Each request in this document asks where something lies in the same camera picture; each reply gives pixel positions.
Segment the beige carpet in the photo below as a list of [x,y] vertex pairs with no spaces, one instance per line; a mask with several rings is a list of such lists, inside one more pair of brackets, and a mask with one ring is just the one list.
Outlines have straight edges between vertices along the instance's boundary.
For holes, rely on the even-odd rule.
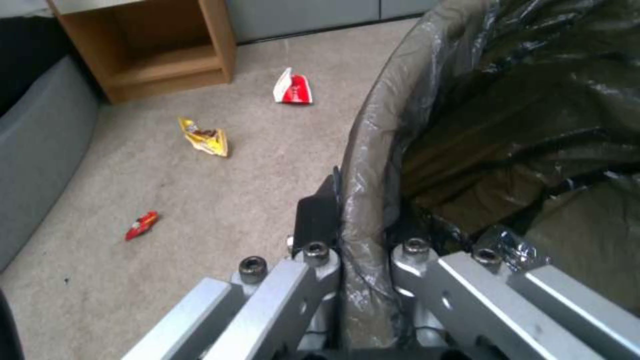
[[[201,278],[285,255],[298,199],[342,161],[351,123],[415,20],[242,46],[230,85],[103,106],[64,194],[2,274],[27,359],[124,355]],[[311,107],[275,104],[286,66]],[[196,152],[178,116],[228,131],[231,157]],[[123,240],[148,210],[151,233]]]

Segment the screw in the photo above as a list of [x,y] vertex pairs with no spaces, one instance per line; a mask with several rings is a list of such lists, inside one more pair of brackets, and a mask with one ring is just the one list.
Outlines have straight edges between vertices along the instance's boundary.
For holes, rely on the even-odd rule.
[[429,255],[429,243],[425,239],[410,238],[403,242],[402,250],[406,255],[426,258]]
[[502,256],[486,247],[473,249],[471,257],[494,274],[498,272],[500,264],[502,264]]
[[305,262],[312,268],[323,266],[329,261],[329,248],[320,241],[308,243],[302,253],[304,254]]
[[238,272],[245,284],[257,284],[267,276],[267,261],[260,256],[249,256],[240,261]]

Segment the wooden cabinet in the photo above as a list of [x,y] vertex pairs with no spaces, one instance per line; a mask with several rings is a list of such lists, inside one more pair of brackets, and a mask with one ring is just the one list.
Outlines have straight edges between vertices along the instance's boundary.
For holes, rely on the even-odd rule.
[[231,82],[225,0],[47,1],[113,103]]

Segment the debris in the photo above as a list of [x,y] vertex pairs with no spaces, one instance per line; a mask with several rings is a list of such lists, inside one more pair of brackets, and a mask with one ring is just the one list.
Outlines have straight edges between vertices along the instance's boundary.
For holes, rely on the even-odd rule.
[[131,226],[127,234],[125,235],[125,240],[129,241],[137,236],[142,235],[147,232],[158,220],[158,213],[156,211],[149,211],[146,215],[143,215],[139,219],[136,220],[135,223]]
[[292,74],[292,69],[287,67],[273,87],[273,98],[276,102],[289,104],[312,104],[311,88],[307,77],[300,74]]
[[227,157],[227,136],[224,130],[200,130],[193,120],[186,117],[179,117],[178,123],[184,133],[184,137],[189,140],[194,148],[207,154],[218,155],[223,158]]

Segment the yellow wrapper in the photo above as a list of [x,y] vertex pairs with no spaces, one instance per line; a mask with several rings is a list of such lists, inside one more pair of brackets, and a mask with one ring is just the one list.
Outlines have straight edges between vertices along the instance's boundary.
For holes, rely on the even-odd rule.
[[227,136],[224,130],[200,130],[193,120],[186,117],[179,117],[178,123],[184,133],[184,138],[189,140],[194,148],[207,154],[227,157]]

